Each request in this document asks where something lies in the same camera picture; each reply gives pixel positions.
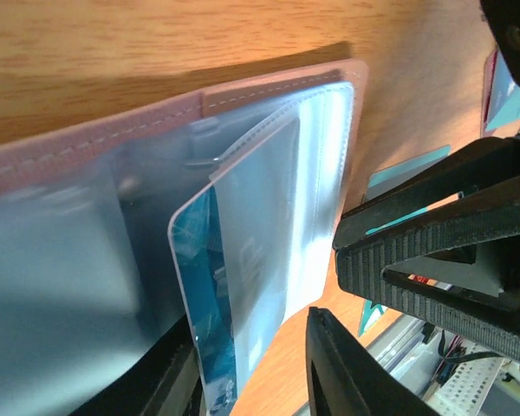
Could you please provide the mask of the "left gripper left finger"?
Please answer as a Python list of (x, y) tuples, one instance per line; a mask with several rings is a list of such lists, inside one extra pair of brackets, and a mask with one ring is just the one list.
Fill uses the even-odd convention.
[(198, 415), (198, 363), (187, 319), (179, 319), (126, 373), (72, 414)]

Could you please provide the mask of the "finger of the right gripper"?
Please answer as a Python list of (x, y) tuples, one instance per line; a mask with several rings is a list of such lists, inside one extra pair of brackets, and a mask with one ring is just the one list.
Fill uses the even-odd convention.
[(476, 140), (345, 213), (342, 290), (520, 362), (520, 136)]

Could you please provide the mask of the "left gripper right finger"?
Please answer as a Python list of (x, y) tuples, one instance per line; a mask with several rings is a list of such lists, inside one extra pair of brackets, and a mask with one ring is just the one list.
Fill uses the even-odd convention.
[(396, 381), (328, 309), (309, 308), (306, 369), (312, 415), (435, 415)]

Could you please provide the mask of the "blue visa card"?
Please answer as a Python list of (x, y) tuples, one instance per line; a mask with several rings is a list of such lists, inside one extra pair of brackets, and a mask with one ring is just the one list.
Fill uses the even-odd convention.
[(168, 237), (198, 352), (206, 411), (228, 415), (237, 401), (236, 358), (213, 188), (204, 190), (174, 214)]

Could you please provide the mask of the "pink leather card holder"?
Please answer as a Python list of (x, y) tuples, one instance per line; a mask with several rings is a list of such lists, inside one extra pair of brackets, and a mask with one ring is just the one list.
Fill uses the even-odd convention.
[(73, 415), (179, 319), (192, 335), (168, 227), (210, 187), (238, 398), (322, 295), (367, 74), (291, 69), (1, 145), (0, 415)]

